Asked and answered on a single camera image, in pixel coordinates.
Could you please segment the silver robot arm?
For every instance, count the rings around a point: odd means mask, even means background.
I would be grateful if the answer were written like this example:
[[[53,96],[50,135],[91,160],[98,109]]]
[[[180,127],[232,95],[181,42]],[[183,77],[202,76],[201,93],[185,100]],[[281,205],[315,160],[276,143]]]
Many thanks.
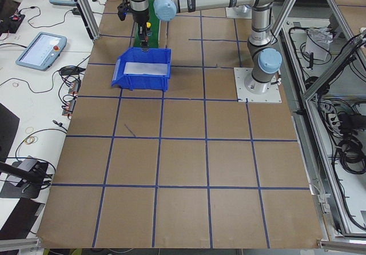
[[[160,21],[171,21],[178,13],[193,13],[202,10],[225,9],[227,18],[250,19],[251,34],[248,49],[254,67],[244,79],[247,91],[262,95],[279,71],[282,56],[273,49],[275,38],[272,30],[272,6],[274,0],[154,0],[153,9]],[[127,14],[133,16],[138,25],[138,36],[142,47],[148,47],[149,0],[122,0],[118,16],[124,20]]]

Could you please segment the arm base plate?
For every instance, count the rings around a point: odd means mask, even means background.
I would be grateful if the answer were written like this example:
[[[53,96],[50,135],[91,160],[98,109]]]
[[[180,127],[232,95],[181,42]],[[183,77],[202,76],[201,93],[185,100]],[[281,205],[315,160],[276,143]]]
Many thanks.
[[[225,12],[227,18],[252,19],[252,8],[245,5],[226,7]]]
[[[238,102],[282,103],[275,76],[268,83],[259,83],[252,77],[252,68],[235,67],[234,78]]]

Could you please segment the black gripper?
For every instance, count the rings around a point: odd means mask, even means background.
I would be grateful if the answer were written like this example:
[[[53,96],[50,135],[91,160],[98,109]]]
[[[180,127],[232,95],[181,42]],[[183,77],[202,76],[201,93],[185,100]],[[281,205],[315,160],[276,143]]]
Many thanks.
[[[147,35],[147,26],[146,24],[149,21],[149,9],[145,9],[143,11],[133,11],[133,19],[135,23],[138,25],[138,36],[141,41],[141,49],[142,51],[149,50],[148,44],[148,35]]]

